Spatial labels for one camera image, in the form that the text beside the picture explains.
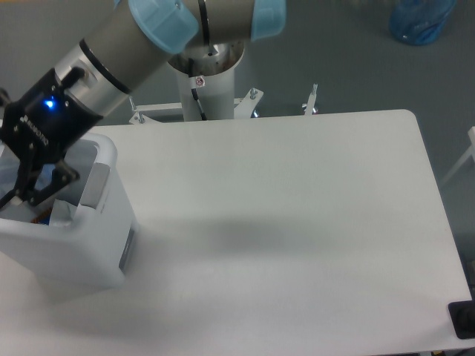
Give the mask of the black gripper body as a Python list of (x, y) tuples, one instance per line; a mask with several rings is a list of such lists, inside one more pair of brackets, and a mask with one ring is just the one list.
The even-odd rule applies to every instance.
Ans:
[(102, 119), (69, 93), (84, 78), (82, 68), (69, 70), (64, 79), (50, 69), (5, 108), (1, 140), (32, 171), (61, 160), (66, 150)]

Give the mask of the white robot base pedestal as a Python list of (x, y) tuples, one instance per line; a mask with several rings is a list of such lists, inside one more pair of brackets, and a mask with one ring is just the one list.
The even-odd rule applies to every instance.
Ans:
[(169, 59), (186, 122), (234, 118), (235, 68), (244, 48), (242, 41), (192, 47)]

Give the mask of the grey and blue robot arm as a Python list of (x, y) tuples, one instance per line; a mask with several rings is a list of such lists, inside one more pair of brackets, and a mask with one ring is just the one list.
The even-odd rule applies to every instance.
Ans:
[(277, 36), (285, 24), (285, 1), (117, 1), (20, 99), (1, 95), (1, 141), (19, 160), (2, 205), (36, 206), (77, 181), (68, 149), (172, 56)]

